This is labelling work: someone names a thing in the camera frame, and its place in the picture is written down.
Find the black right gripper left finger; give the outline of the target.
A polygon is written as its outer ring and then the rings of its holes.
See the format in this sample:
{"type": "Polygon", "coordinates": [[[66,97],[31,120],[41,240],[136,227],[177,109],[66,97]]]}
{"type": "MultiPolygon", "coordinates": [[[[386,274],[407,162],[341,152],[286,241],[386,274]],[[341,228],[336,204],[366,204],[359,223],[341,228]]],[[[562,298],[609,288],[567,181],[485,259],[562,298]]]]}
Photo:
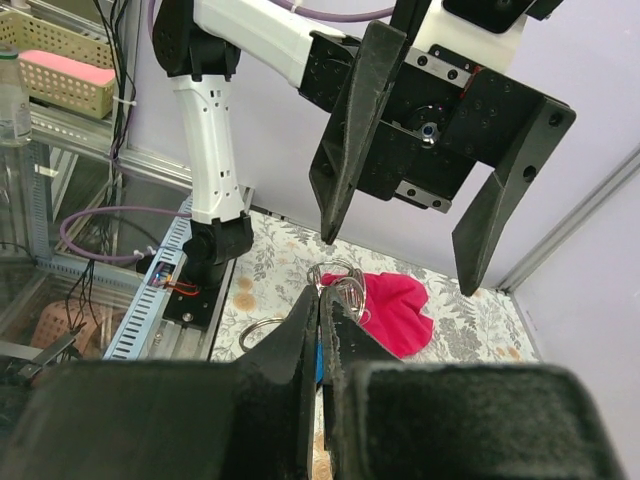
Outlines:
{"type": "Polygon", "coordinates": [[[5,479],[307,479],[319,298],[228,363],[76,361],[37,383],[5,479]]]}

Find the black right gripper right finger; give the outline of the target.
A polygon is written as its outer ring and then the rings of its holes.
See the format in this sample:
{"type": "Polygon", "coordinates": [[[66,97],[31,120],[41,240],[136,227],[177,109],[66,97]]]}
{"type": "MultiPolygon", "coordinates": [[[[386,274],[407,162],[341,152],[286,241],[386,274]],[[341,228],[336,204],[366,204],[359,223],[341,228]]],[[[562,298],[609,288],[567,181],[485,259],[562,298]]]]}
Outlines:
{"type": "Polygon", "coordinates": [[[337,479],[621,479],[583,383],[552,364],[344,357],[321,294],[324,435],[337,479]]]}

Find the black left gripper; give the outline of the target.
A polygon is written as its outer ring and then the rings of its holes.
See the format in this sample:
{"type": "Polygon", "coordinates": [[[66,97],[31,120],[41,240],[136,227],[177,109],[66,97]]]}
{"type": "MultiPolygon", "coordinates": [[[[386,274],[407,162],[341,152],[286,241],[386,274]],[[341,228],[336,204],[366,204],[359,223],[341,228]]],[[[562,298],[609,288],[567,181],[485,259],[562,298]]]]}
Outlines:
{"type": "Polygon", "coordinates": [[[356,192],[445,211],[474,166],[491,169],[452,232],[465,296],[576,120],[568,105],[494,70],[410,48],[380,21],[363,39],[314,33],[300,93],[329,115],[309,171],[328,245],[356,192]]]}

